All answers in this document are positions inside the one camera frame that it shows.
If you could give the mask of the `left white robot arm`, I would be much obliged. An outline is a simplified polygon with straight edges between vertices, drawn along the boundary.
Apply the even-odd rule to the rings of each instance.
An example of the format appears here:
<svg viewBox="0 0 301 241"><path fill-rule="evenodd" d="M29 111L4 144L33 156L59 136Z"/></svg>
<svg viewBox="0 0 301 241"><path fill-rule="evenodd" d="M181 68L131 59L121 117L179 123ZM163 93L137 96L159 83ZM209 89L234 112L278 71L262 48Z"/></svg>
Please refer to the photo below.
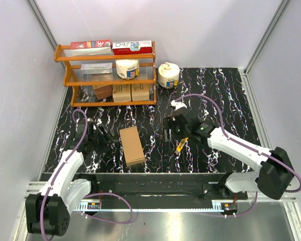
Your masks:
<svg viewBox="0 0 301 241"><path fill-rule="evenodd" d="M76 177L79 167L91 152L105 152L118 142L103 124L92 119L81 120L76 134L65 146L62 158L46 184L36 194L26 198L27 231L32 234L63 236L70 223L70 215L86 196L97 196L95 178Z"/></svg>

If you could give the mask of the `brown cardboard express box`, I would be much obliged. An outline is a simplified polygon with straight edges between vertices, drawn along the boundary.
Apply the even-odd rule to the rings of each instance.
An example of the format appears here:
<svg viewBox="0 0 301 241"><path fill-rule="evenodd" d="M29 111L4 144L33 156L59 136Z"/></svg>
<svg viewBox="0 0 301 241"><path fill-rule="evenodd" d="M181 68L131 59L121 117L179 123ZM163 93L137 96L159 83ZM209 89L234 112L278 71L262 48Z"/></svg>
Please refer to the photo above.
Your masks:
<svg viewBox="0 0 301 241"><path fill-rule="evenodd" d="M143 148L136 126L119 131L127 166L136 165L145 161Z"/></svg>

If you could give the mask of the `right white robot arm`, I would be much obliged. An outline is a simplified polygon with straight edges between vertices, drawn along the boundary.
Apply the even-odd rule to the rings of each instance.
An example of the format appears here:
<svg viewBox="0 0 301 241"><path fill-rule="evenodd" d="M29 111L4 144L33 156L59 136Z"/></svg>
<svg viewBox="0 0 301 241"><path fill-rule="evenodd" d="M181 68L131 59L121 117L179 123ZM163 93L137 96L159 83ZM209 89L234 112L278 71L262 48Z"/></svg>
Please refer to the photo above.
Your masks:
<svg viewBox="0 0 301 241"><path fill-rule="evenodd" d="M193 141L221 151L246 164L252 169L247 173L226 173L212 187L215 196L229 199L235 193L260 191L265 196L279 200L293 179L293 167L286 151L274 150L254 145L238 138L221 127L200 121L187 119L184 115L164 119L166 140Z"/></svg>

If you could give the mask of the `yellow utility knife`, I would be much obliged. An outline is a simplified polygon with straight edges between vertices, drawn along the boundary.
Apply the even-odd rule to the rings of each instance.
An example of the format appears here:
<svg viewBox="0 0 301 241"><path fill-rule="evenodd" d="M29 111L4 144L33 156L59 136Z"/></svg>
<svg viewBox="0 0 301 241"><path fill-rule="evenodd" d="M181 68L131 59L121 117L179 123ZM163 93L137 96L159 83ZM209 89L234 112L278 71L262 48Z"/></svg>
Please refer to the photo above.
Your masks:
<svg viewBox="0 0 301 241"><path fill-rule="evenodd" d="M183 149L183 147L187 143L187 141L188 141L188 138L184 138L179 142L179 144L177 145L176 151L175 151L176 155L179 155L179 153L181 152L181 150Z"/></svg>

